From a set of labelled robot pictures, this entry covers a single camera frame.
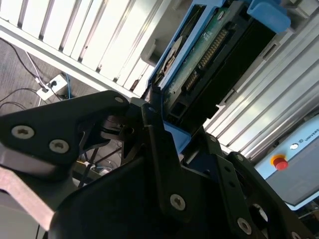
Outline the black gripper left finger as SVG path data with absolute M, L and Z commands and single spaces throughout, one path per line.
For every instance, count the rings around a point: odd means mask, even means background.
M 2 116 L 0 188 L 33 218 L 52 219 L 78 191 L 71 179 L 78 157 L 111 139 L 123 143 L 125 165 L 144 158 L 160 182 L 165 167 L 180 166 L 159 102 L 105 91 Z

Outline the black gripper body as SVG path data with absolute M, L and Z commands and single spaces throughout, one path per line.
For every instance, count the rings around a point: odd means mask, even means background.
M 174 164 L 160 182 L 138 158 L 70 195 L 53 217 L 51 239 L 222 239 L 228 225 L 217 179 L 203 165 Z

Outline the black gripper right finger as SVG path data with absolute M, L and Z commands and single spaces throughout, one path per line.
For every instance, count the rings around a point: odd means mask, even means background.
M 217 179 L 228 229 L 224 239 L 313 239 L 311 231 L 240 153 L 225 156 L 218 140 L 200 129 L 205 171 Z

